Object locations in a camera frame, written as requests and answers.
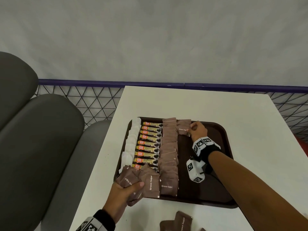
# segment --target red object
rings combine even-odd
[[[306,153],[306,156],[308,157],[308,144],[305,143],[303,140],[301,140],[300,138],[298,138],[296,136],[295,136],[295,138],[298,141],[299,145],[301,145],[304,152]]]

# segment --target person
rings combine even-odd
[[[200,122],[191,124],[191,129],[187,131],[195,143],[207,136],[207,129]],[[255,231],[308,230],[308,219],[255,174],[218,151],[218,148],[201,153],[201,158],[213,168]],[[139,182],[122,188],[113,183],[102,210],[83,222],[77,231],[113,231],[127,206],[129,195],[143,186],[144,183]]]

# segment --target person's left hand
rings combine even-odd
[[[105,210],[112,217],[114,222],[117,223],[123,215],[123,212],[127,206],[126,201],[128,197],[133,192],[141,190],[143,186],[144,182],[137,182],[129,187],[123,188],[119,184],[114,182],[111,186],[111,190],[109,192],[103,210]]]

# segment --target tabletop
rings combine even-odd
[[[308,158],[266,94],[126,86],[83,193],[70,231],[106,202],[124,141],[135,117],[191,119],[222,125],[234,160],[255,173],[301,213],[308,213]],[[192,231],[252,230],[239,208],[143,198],[127,207],[116,230],[159,230],[180,210]]]

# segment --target hand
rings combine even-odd
[[[208,135],[208,130],[199,121],[192,123],[190,129],[187,129],[186,131],[191,134],[193,142]]]
[[[123,188],[116,182],[111,186],[107,201],[103,207],[105,210],[117,223],[127,206],[126,201],[128,197],[133,193],[141,190],[144,186],[144,182],[137,182],[129,187]]]

